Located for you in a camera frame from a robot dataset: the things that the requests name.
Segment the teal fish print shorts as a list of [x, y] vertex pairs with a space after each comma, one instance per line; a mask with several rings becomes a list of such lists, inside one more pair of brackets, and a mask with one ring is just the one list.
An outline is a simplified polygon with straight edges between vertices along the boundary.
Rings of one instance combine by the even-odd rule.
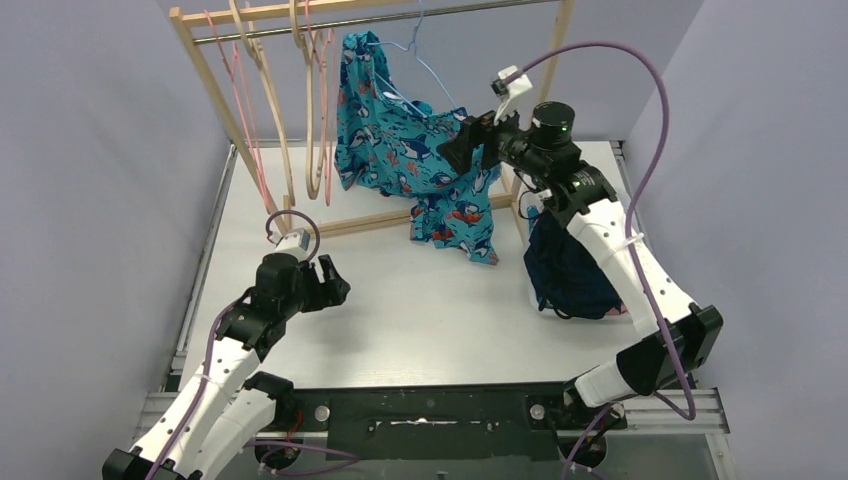
[[437, 151], [466, 116], [463, 107], [436, 112], [426, 102], [403, 99], [374, 32], [344, 37], [334, 159], [343, 188], [359, 185], [414, 200], [411, 240], [460, 249], [471, 262], [495, 265], [490, 189], [500, 167], [483, 167], [476, 149], [470, 170], [458, 173]]

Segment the navy blue shorts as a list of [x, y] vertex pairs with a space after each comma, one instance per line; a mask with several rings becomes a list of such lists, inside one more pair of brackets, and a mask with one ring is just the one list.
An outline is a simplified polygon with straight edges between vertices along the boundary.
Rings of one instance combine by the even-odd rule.
[[590, 320], [627, 311], [595, 259], [547, 211], [536, 218], [523, 260], [543, 311]]

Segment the pink wire hanger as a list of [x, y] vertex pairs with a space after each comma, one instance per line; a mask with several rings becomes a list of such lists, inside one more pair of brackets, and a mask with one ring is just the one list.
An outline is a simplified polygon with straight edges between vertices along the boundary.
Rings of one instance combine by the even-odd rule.
[[267, 184], [264, 162], [260, 147], [253, 138], [256, 133], [255, 115], [252, 108], [252, 102], [247, 87], [244, 67], [241, 60], [241, 55], [237, 45], [232, 46], [232, 53], [226, 54], [223, 46], [223, 41], [218, 36], [216, 25], [212, 20], [209, 11], [204, 11], [204, 17], [211, 29], [215, 44], [218, 47], [221, 55], [222, 63], [230, 78], [230, 83], [233, 89], [236, 107], [239, 118], [242, 124], [244, 141], [248, 146], [250, 154], [254, 160], [257, 176], [257, 188], [262, 198], [263, 205], [267, 213], [273, 213], [276, 207], [273, 205], [273, 198]]
[[303, 37], [303, 53], [306, 65], [306, 118], [307, 118], [307, 160], [306, 193], [310, 200], [324, 195], [327, 206], [331, 204], [331, 153], [332, 142], [329, 135], [329, 68], [326, 53], [334, 41], [334, 31], [325, 36], [314, 29], [311, 21], [311, 2], [304, 1], [304, 19], [306, 32]]

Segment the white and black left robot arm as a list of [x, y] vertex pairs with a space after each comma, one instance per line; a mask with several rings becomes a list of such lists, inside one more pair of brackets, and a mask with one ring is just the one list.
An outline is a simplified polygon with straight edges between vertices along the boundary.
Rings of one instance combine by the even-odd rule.
[[214, 479], [267, 426], [295, 416], [291, 381], [260, 371], [287, 322], [342, 305], [351, 290], [328, 255], [265, 256], [216, 317], [201, 365], [156, 424], [105, 460], [105, 479]]

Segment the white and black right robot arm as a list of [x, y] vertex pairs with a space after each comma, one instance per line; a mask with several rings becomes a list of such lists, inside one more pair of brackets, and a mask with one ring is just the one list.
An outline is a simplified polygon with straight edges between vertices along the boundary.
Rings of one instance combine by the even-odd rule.
[[602, 406], [628, 396], [649, 396], [703, 365], [724, 319], [714, 306], [699, 306], [662, 268], [632, 229], [632, 219], [600, 169], [583, 160], [572, 139], [576, 113], [562, 102], [537, 105], [531, 125], [490, 111], [463, 120], [437, 151], [461, 173], [481, 163], [504, 163], [529, 176], [543, 211], [533, 230], [549, 223], [577, 242], [626, 307], [639, 340], [572, 380], [562, 411], [571, 424], [590, 425]]

